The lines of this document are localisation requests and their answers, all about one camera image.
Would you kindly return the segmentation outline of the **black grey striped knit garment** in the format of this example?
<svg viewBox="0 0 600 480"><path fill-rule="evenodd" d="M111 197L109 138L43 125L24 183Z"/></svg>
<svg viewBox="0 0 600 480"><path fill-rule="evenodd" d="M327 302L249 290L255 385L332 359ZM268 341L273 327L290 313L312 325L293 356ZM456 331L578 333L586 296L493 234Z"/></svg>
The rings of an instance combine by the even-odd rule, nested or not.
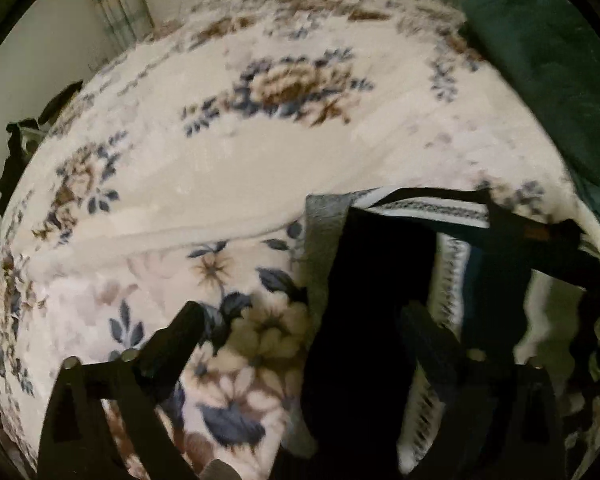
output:
<svg viewBox="0 0 600 480"><path fill-rule="evenodd" d="M545 370L564 479L600 479L600 253L576 222L440 188L312 196L306 211L315 450L294 478L416 479L445 410L414 355L422 307L468 358Z"/></svg>

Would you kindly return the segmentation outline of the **black clothes pile on basket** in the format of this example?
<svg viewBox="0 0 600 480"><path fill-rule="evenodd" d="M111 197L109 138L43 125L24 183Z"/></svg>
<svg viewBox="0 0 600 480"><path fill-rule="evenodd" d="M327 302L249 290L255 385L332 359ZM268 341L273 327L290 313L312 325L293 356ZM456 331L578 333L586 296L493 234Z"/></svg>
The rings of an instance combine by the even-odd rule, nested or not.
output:
<svg viewBox="0 0 600 480"><path fill-rule="evenodd" d="M22 177L24 168L30 162L47 131L56 122L73 96L82 88L82 80L72 82L46 104L38 119L26 118L19 122L10 122L6 126L8 156L0 177L1 217L4 216L12 194L14 194L15 188Z"/></svg>

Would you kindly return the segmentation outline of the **white floral plush blanket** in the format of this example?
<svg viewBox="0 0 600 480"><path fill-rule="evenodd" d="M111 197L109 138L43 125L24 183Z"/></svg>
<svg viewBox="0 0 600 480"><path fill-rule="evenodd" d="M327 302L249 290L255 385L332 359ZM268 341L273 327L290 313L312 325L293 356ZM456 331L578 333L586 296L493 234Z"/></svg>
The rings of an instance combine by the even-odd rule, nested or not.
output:
<svg viewBox="0 0 600 480"><path fill-rule="evenodd" d="M297 479L312 318L306 202L486 192L600 222L535 114L436 0L207 0L73 98L0 232L0 442L38 478L62 362L204 334L155 413L194 479Z"/></svg>

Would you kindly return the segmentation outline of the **dark green plush quilt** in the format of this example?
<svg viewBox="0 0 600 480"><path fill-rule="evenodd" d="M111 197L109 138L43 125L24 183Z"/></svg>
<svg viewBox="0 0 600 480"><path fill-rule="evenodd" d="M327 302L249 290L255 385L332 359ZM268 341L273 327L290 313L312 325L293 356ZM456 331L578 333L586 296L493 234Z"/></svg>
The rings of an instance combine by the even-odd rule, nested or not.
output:
<svg viewBox="0 0 600 480"><path fill-rule="evenodd" d="M463 0L469 37L518 93L600 222L600 38L569 0Z"/></svg>

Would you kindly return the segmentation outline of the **left blue grey curtain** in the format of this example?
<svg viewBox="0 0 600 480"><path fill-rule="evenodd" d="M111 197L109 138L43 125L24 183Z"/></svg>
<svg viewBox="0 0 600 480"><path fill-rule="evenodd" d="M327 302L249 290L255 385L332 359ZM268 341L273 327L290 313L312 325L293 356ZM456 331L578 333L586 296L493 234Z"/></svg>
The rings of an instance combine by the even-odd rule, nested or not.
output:
<svg viewBox="0 0 600 480"><path fill-rule="evenodd" d="M118 51L146 38L154 29L146 0L94 0L106 35Z"/></svg>

